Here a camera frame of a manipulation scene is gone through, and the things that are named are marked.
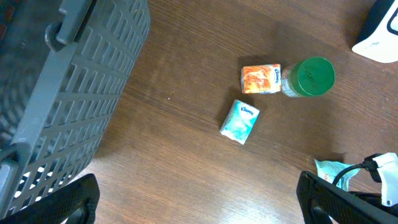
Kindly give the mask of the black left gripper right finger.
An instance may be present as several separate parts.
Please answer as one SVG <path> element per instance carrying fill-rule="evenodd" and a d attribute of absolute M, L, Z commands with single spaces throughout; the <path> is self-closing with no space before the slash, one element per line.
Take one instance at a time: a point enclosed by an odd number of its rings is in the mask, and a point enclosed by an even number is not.
<path fill-rule="evenodd" d="M 296 194 L 305 223 L 397 223 L 397 217 L 303 171 Z"/>

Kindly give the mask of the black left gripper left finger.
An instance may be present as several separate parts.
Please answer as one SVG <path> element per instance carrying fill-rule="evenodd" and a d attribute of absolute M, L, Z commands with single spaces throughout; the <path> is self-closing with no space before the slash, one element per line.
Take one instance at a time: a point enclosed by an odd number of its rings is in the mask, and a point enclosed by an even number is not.
<path fill-rule="evenodd" d="M 100 190 L 94 174 L 55 191 L 27 208 L 1 220 L 1 223 L 75 223 L 93 224 Z"/>

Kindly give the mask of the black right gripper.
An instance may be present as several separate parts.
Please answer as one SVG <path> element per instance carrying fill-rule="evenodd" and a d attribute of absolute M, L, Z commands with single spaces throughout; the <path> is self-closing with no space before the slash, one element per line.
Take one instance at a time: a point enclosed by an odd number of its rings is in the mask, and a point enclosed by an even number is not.
<path fill-rule="evenodd" d="M 364 200 L 365 202 L 397 217 L 397 205 L 393 205 L 391 207 L 387 207 L 382 204 L 381 194 L 377 193 L 367 193 L 367 192 L 357 192 L 357 191 L 349 191 L 350 194 Z"/>

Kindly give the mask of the teal snack pouch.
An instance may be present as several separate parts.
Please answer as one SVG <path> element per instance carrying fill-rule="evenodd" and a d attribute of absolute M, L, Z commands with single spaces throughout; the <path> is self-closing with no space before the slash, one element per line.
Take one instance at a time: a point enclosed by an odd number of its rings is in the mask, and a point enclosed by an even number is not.
<path fill-rule="evenodd" d="M 335 177 L 345 168 L 353 166 L 352 164 L 344 164 L 337 161 L 318 161 L 314 160 L 317 167 L 317 174 L 319 178 L 333 183 Z M 349 181 L 360 171 L 359 168 L 347 172 L 337 183 L 337 187 L 343 189 L 344 191 L 349 190 Z"/>

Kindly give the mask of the teal Kleenex tissue pack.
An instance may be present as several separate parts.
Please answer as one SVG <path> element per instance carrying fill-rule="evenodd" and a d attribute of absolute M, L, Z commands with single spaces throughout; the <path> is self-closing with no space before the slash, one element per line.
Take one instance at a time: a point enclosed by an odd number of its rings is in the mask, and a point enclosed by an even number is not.
<path fill-rule="evenodd" d="M 234 100 L 220 133 L 244 145 L 249 137 L 260 111 L 240 100 Z"/>

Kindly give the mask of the green lid jar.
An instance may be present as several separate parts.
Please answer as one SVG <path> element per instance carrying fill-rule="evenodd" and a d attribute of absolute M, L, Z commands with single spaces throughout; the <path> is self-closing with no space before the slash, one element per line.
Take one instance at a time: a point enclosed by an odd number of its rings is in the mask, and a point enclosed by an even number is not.
<path fill-rule="evenodd" d="M 324 95 L 335 84 L 335 68 L 323 57 L 310 57 L 285 67 L 281 92 L 291 98 Z"/>

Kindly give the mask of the orange Kleenex tissue pack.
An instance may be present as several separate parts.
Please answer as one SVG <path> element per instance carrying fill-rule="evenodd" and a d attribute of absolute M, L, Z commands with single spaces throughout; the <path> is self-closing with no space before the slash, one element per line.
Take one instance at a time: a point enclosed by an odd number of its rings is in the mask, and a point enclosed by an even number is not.
<path fill-rule="evenodd" d="M 252 65 L 241 69 L 244 94 L 273 94 L 281 91 L 280 64 Z"/>

